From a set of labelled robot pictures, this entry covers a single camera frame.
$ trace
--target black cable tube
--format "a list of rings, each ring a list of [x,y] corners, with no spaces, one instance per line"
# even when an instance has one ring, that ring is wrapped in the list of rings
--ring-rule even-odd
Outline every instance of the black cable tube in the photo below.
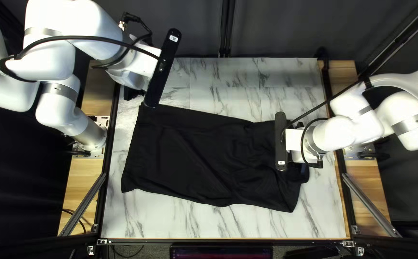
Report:
[[[323,168],[323,161],[318,159],[318,162],[316,164],[313,163],[309,163],[306,159],[305,159],[305,154],[303,152],[303,139],[305,138],[305,133],[307,132],[308,127],[313,124],[316,121],[320,121],[320,120],[328,120],[328,118],[316,118],[312,121],[310,121],[307,126],[304,127],[303,132],[302,132],[302,138],[300,139],[300,153],[302,154],[302,159],[303,162],[308,165],[309,167],[313,167],[313,168]]]

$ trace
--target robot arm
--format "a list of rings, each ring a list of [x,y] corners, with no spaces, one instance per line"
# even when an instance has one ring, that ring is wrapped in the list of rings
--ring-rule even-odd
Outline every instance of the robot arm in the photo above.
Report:
[[[124,36],[118,24],[91,0],[28,1],[24,48],[44,38],[67,35],[94,36],[116,42],[135,39],[132,35]],[[94,150],[105,143],[106,129],[75,106],[79,93],[79,79],[73,75],[75,47],[102,64],[109,64],[107,73],[113,80],[138,90],[153,76],[158,63],[156,57],[161,54],[160,49],[142,41],[136,42],[132,49],[104,41],[76,39],[45,42],[18,59],[5,60],[7,52],[0,33],[0,61],[3,62],[0,64],[0,107],[27,111],[43,83],[37,120],[71,136],[83,149]]]
[[[381,74],[361,82],[330,102],[335,117],[305,133],[303,147],[298,136],[303,129],[286,129],[286,149],[294,162],[318,161],[327,152],[365,144],[395,133],[408,150],[418,150],[418,71],[412,74]],[[375,111],[362,93],[368,87],[394,86],[405,90],[385,99]]]

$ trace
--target black backdrop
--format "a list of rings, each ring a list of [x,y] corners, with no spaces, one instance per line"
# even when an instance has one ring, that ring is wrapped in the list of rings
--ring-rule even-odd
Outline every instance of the black backdrop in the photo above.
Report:
[[[20,51],[23,26],[1,3],[0,28],[9,54]],[[77,51],[74,74],[82,89],[88,64]],[[35,119],[37,102],[28,112],[0,108],[0,243],[58,234],[71,163],[62,151],[70,140]]]

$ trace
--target table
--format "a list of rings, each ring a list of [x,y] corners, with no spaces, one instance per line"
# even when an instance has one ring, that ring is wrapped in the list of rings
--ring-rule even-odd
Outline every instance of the table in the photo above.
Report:
[[[311,169],[293,213],[235,204],[214,207],[134,190],[120,191],[120,179],[143,98],[120,96],[101,237],[345,238],[345,220],[334,158]],[[272,120],[278,111],[295,118],[324,100],[316,59],[176,59],[162,104],[242,118]],[[325,108],[303,119],[326,116]]]

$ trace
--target folded garment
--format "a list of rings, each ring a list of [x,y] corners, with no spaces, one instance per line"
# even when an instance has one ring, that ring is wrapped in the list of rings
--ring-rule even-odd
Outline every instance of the folded garment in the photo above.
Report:
[[[274,155],[274,121],[253,123],[165,105],[152,110],[142,103],[121,189],[292,212],[308,172],[294,163],[278,171]]]

